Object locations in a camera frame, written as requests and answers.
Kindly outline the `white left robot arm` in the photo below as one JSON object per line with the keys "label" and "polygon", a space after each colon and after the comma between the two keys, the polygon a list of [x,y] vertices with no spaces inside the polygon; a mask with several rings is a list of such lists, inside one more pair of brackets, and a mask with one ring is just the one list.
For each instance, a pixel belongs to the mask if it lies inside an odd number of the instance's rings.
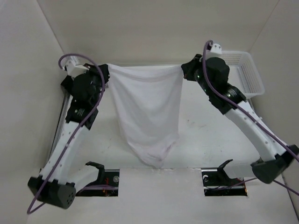
{"label": "white left robot arm", "polygon": [[67,209],[76,194],[88,184],[100,186],[105,180],[104,166],[88,162],[79,170],[77,177],[68,178],[68,173],[81,141],[91,130],[98,115],[98,105],[109,81],[108,65],[75,66],[81,69],[73,75],[69,68],[61,86],[69,93],[71,102],[67,110],[61,135],[49,160],[37,177],[30,177],[28,188],[33,201]]}

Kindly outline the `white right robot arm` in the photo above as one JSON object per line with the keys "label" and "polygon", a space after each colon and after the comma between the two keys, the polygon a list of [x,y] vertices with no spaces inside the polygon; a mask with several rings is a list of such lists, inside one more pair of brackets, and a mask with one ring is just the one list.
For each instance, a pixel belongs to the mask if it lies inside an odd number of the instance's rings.
{"label": "white right robot arm", "polygon": [[259,119],[244,94],[228,83],[230,68],[223,59],[204,60],[197,54],[181,68],[184,79],[197,82],[209,102],[242,131],[259,154],[253,162],[226,160],[217,168],[218,182],[226,185],[235,178],[255,177],[263,183],[272,183],[298,156],[299,148],[276,137]]}

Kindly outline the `white tank top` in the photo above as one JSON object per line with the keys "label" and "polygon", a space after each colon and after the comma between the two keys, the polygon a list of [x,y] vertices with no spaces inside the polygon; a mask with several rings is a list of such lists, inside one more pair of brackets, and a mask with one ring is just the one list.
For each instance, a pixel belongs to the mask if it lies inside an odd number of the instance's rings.
{"label": "white tank top", "polygon": [[181,67],[109,64],[108,70],[121,135],[143,163],[162,167],[179,138]]}

